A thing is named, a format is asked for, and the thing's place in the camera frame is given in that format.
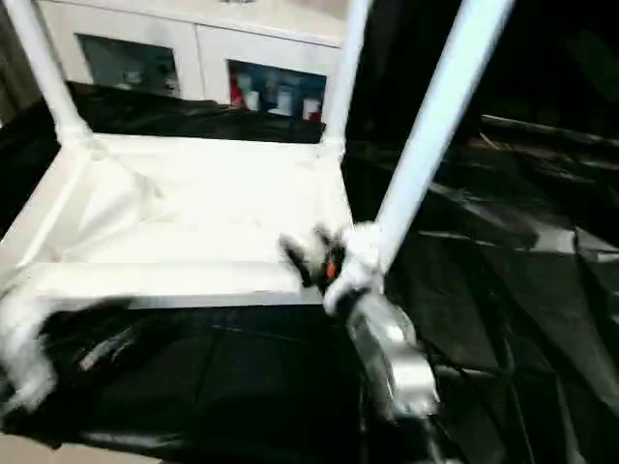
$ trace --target black plastic tarp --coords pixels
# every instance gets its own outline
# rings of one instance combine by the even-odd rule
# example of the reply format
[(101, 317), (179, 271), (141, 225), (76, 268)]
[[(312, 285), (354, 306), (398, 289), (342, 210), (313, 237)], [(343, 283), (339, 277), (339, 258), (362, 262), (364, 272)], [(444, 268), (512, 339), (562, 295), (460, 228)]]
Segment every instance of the black plastic tarp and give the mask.
[[(79, 87), (75, 100), (101, 132), (310, 143), (322, 129), (116, 90)], [(53, 138), (41, 104), (0, 131), (2, 230), (52, 160)], [(375, 216), (398, 155), (349, 144), (356, 220)], [(617, 169), (601, 155), (479, 146), (452, 147), (440, 166), (387, 293), (435, 366), (449, 455), (619, 459)], [(6, 433), (179, 462), (387, 463), (415, 448), (407, 429), (361, 427), (354, 351), (320, 307), (105, 308), (56, 315), (45, 333), (61, 387), (38, 413), (9, 416)], [(106, 341), (110, 355), (80, 372)]]

